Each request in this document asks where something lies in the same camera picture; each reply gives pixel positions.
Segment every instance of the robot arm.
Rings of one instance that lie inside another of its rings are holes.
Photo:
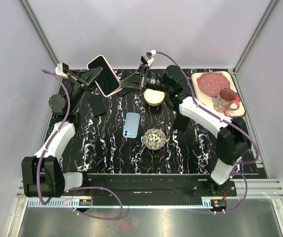
[[[176,121],[178,117],[182,120],[179,123],[182,124],[180,127],[177,127],[174,123],[175,128],[185,130],[187,125],[184,126],[184,124],[188,123],[188,118],[190,118],[207,128],[216,137],[218,161],[210,177],[212,186],[217,189],[229,180],[236,163],[241,160],[242,156],[251,147],[251,143],[247,138],[224,121],[234,123],[247,133],[245,121],[242,118],[232,119],[225,116],[220,116],[221,120],[219,120],[209,114],[207,111],[213,112],[201,102],[196,100],[198,104],[196,105],[193,102],[191,90],[181,69],[175,65],[168,66],[162,77],[150,74],[149,68],[153,63],[155,54],[154,50],[144,54],[141,57],[142,63],[139,69],[121,81],[122,87],[139,90],[140,92],[146,88],[165,92],[167,106],[178,114]]]
[[[92,69],[81,74],[81,77],[69,71],[66,64],[58,64],[56,74],[70,80],[70,113],[63,126],[59,127],[67,112],[67,98],[56,94],[49,99],[52,116],[58,121],[44,145],[33,157],[25,157],[22,161],[24,193],[27,197],[38,197],[36,184],[36,170],[40,165],[40,189],[43,197],[62,196],[63,192],[71,188],[80,187],[83,183],[83,174],[80,172],[63,173],[60,168],[60,159],[68,142],[76,133],[79,125],[79,114],[72,112],[86,90],[91,90],[102,68]],[[43,160],[39,159],[46,150]]]

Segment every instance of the phone case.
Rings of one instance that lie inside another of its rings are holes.
[[[122,135],[128,138],[136,138],[138,134],[140,115],[136,113],[127,113],[125,126]]]
[[[109,66],[109,68],[113,71],[113,74],[114,74],[115,78],[117,79],[117,81],[118,81],[119,84],[120,84],[120,86],[118,87],[117,90],[113,91],[113,92],[110,93],[109,95],[105,95],[104,92],[102,91],[101,87],[99,86],[99,84],[95,81],[95,84],[97,85],[97,87],[98,87],[98,89],[100,90],[100,92],[102,93],[102,95],[103,95],[104,97],[110,97],[111,95],[114,95],[114,94],[116,94],[117,92],[121,91],[122,87],[121,87],[121,82],[120,82],[119,78],[118,78],[118,77],[116,76],[116,74],[114,73],[114,70],[112,69],[111,65],[108,63],[108,61],[106,60],[106,58],[104,57],[104,55],[101,55],[101,54],[100,54],[100,55],[97,55],[94,59],[92,59],[92,60],[86,65],[86,68],[89,69],[89,66],[88,66],[88,65],[89,65],[91,62],[93,62],[96,58],[98,58],[98,57],[100,57],[100,56],[102,56],[102,57],[104,58],[105,62],[107,63],[107,65]]]

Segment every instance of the pink plate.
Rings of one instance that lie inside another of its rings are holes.
[[[230,82],[221,73],[204,73],[198,78],[198,86],[202,93],[217,97],[223,88],[230,88]]]

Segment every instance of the white bowl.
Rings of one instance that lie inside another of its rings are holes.
[[[146,89],[144,97],[149,105],[158,106],[164,100],[164,92]]]

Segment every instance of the mug handle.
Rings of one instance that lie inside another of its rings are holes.
[[[238,110],[240,108],[240,104],[237,100],[234,100],[232,103],[236,104],[237,108],[236,109],[229,108],[229,110]]]

